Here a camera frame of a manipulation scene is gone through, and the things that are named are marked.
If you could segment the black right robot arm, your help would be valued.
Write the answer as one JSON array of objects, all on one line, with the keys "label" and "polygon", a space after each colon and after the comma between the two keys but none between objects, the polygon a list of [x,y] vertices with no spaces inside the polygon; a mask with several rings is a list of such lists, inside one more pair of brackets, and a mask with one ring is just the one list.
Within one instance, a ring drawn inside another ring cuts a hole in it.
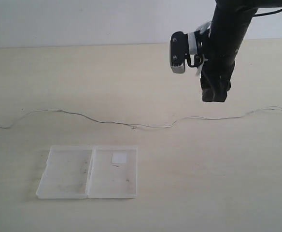
[{"label": "black right robot arm", "polygon": [[203,45],[206,60],[201,70],[200,85],[204,102],[225,102],[231,88],[235,58],[256,12],[256,8],[247,5],[231,6],[224,0],[216,2]]}]

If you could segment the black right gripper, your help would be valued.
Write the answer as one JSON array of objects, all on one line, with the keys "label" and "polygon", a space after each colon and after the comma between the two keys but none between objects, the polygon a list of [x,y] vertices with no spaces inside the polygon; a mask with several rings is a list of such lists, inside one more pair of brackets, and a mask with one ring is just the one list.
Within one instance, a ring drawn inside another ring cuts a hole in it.
[{"label": "black right gripper", "polygon": [[227,93],[231,88],[234,67],[234,55],[221,55],[214,58],[202,56],[200,83],[203,102],[226,101]]}]

